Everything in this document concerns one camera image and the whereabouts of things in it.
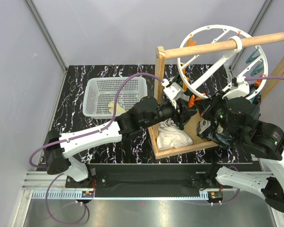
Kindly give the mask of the white round clip hanger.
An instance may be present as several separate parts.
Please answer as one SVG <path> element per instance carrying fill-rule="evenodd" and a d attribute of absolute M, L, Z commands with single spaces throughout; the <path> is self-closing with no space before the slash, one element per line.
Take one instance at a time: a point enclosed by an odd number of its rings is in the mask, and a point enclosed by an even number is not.
<path fill-rule="evenodd" d="M 227 50 L 222 57 L 217 60 L 205 73 L 203 73 L 198 79 L 196 79 L 194 82 L 190 82 L 188 77 L 185 78 L 185 76 L 182 73 L 182 69 L 186 69 L 189 65 L 192 64 L 192 62 L 200 56 L 200 54 L 194 54 L 192 55 L 192 58 L 188 60 L 184 66 L 181 67 L 181 58 L 177 58 L 177 64 L 179 68 L 180 77 L 183 81 L 183 89 L 191 91 L 194 95 L 200 97 L 200 98 L 209 98 L 209 95 L 205 93 L 201 93 L 198 91 L 198 88 L 205 84 L 207 80 L 209 80 L 210 77 L 213 76 L 213 74 L 222 66 L 224 65 L 228 60 L 230 60 L 233 56 L 239 54 L 243 48 L 244 45 L 242 43 L 243 38 L 251 38 L 251 35 L 248 33 L 239 30 L 232 26 L 226 26 L 226 25 L 208 25 L 200 27 L 194 31 L 192 31 L 190 34 L 193 35 L 193 37 L 199 33 L 210 31 L 210 30 L 221 30 L 222 33 L 215 37 L 211 43 L 215 44 L 222 40 L 226 35 L 229 33 L 235 33 L 236 35 L 228 37 L 228 40 L 232 40 L 236 44 L 236 48 L 233 50 Z M 180 48 L 187 47 L 186 42 L 189 39 L 189 35 L 187 35 L 182 43 L 180 44 Z M 264 88 L 266 81 L 263 80 L 264 77 L 268 75 L 268 62 L 266 55 L 260 45 L 253 45 L 255 47 L 255 51 L 248 57 L 246 60 L 246 68 L 239 73 L 239 75 L 234 76 L 234 79 L 238 76 L 245 76 L 245 81 L 249 84 L 250 92 L 248 95 L 245 96 L 246 99 L 251 100 L 256 95 L 258 95 L 262 89 Z M 223 91 L 227 93 L 228 91 L 237 88 L 238 85 L 233 85 L 232 82 L 228 82 L 228 84 L 223 88 Z"/>

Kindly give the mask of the cream sock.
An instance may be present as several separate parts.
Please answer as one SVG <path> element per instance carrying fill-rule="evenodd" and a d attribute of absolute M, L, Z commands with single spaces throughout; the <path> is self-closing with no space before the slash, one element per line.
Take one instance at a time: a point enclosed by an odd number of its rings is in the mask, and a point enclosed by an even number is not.
<path fill-rule="evenodd" d="M 114 113 L 114 101 L 111 101 L 109 104 L 108 104 L 108 111 L 113 114 Z M 126 111 L 117 103 L 116 104 L 116 114 L 123 114 L 125 113 Z"/>

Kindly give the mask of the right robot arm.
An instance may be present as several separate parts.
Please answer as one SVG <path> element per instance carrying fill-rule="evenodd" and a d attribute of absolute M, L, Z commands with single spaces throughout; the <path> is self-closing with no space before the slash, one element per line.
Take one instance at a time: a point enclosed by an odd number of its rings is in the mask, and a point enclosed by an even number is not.
<path fill-rule="evenodd" d="M 223 148 L 237 148 L 252 154 L 273 173 L 255 177 L 212 164 L 205 173 L 209 187 L 228 185 L 262 198 L 270 207 L 284 213 L 284 132 L 278 126 L 259 120 L 259 103 L 244 97 L 215 96 L 197 100 L 195 107 L 202 121 L 197 135 Z"/>

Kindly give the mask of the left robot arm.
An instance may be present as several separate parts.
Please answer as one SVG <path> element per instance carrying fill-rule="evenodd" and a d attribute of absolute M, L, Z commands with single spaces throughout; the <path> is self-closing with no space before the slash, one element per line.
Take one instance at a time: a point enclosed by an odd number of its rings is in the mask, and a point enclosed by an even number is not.
<path fill-rule="evenodd" d="M 145 96 L 127 112 L 99 126 L 58 136 L 47 133 L 47 148 L 44 149 L 45 167 L 49 175 L 65 174 L 82 187 L 92 183 L 92 174 L 86 164 L 74 155 L 102 144 L 116 143 L 137 137 L 144 129 L 172 119 L 178 127 L 195 114 L 197 109 L 180 98 L 175 103 L 158 104 L 154 97 Z"/>

